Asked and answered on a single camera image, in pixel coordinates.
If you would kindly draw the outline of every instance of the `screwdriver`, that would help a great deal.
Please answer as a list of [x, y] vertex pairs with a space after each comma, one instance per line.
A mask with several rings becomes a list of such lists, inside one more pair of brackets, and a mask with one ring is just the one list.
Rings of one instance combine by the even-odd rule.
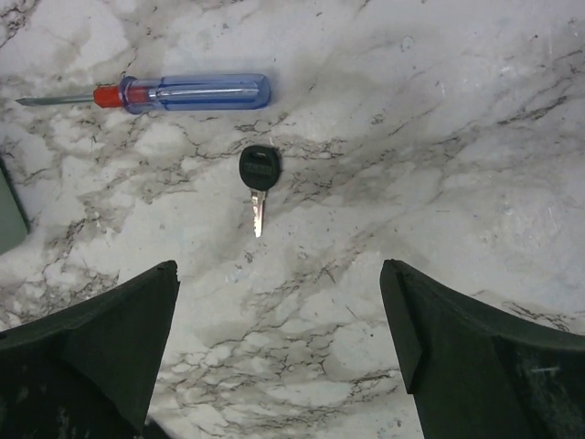
[[137, 80], [126, 76], [118, 85], [99, 86], [91, 94], [23, 98], [25, 106], [95, 102], [102, 108], [123, 107], [131, 114], [151, 110], [255, 110], [268, 105], [271, 86], [259, 73], [165, 76]]

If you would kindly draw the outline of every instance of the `screwdriver shaft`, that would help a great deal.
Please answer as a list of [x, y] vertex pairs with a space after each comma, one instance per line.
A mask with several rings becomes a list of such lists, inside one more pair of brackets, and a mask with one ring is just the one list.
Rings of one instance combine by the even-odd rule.
[[60, 105], [62, 103], [93, 102], [93, 94], [78, 94], [75, 96], [52, 96], [47, 98], [22, 98], [16, 100], [26, 107], [39, 107], [44, 105]]

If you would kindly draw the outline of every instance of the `screwdriver tip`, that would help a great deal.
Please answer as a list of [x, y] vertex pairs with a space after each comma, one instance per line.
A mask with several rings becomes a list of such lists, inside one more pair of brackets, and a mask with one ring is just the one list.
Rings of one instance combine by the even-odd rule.
[[16, 100], [19, 104], [24, 105], [25, 107], [35, 107], [35, 99], [34, 98], [21, 98]]

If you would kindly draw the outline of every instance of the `black plastic part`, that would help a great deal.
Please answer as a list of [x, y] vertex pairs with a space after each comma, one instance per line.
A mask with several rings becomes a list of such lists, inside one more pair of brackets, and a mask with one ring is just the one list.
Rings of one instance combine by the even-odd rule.
[[585, 437], [585, 337], [511, 316], [386, 261], [380, 287], [428, 439]]
[[250, 189], [266, 192], [281, 176], [281, 161], [275, 148], [248, 146], [239, 157], [239, 176]]
[[142, 439], [171, 439], [171, 436], [156, 421], [151, 420], [144, 426]]
[[176, 264], [0, 334], [0, 437], [139, 434], [177, 298]]
[[10, 178], [10, 173], [8, 173], [8, 169], [6, 169], [6, 165], [5, 165], [4, 161], [2, 160], [2, 157], [0, 157], [0, 174], [4, 175], [4, 178], [6, 180], [6, 184], [8, 185], [8, 188], [10, 188], [10, 193], [12, 194], [12, 198], [15, 200], [16, 206], [18, 207], [18, 211], [20, 212], [20, 216], [22, 217], [23, 221], [25, 222], [25, 226], [27, 226], [27, 232], [30, 233], [31, 224], [30, 224], [30, 220], [28, 219], [28, 216], [27, 216], [27, 211], [25, 210], [25, 206], [22, 203], [22, 200], [20, 199], [20, 197], [16, 193], [14, 181], [12, 180], [12, 178]]

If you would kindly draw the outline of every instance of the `marble countertop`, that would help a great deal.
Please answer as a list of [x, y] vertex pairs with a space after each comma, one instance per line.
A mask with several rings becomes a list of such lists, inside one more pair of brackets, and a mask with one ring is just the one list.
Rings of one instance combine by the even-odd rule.
[[[0, 154], [32, 233], [0, 329], [174, 259], [176, 438], [421, 438], [385, 259], [585, 334], [582, 0], [4, 0]], [[25, 108], [121, 73], [258, 71], [272, 106]], [[252, 231], [246, 145], [282, 179]]]

